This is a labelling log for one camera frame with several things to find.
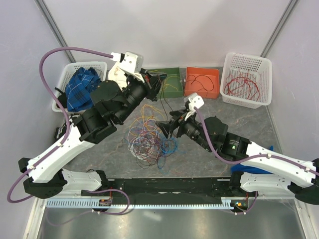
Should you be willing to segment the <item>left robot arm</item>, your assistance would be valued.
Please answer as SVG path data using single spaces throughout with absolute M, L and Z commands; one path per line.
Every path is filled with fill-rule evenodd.
M 19 169 L 28 178 L 23 182 L 27 194 L 48 199 L 60 193 L 104 196 L 109 181 L 102 170 L 72 172 L 64 166 L 83 151 L 100 143 L 116 132 L 116 125 L 124 121 L 145 98 L 156 101 L 167 74 L 142 70 L 142 80 L 127 75 L 125 88 L 116 81 L 102 81 L 91 93 L 93 107 L 74 118 L 63 138 L 33 159 L 19 160 Z

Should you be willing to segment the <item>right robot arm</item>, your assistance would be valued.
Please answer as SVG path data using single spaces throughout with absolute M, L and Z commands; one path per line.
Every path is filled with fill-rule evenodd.
M 177 130 L 177 137 L 188 136 L 217 159 L 232 165 L 265 171 L 257 175 L 233 172 L 228 190 L 234 196 L 244 192 L 286 192 L 304 203 L 319 203 L 319 161 L 306 161 L 271 151 L 251 140 L 229 133 L 228 125 L 217 117 L 204 118 L 200 112 L 186 117 L 187 110 L 170 112 L 168 121 L 156 121 L 165 137 Z

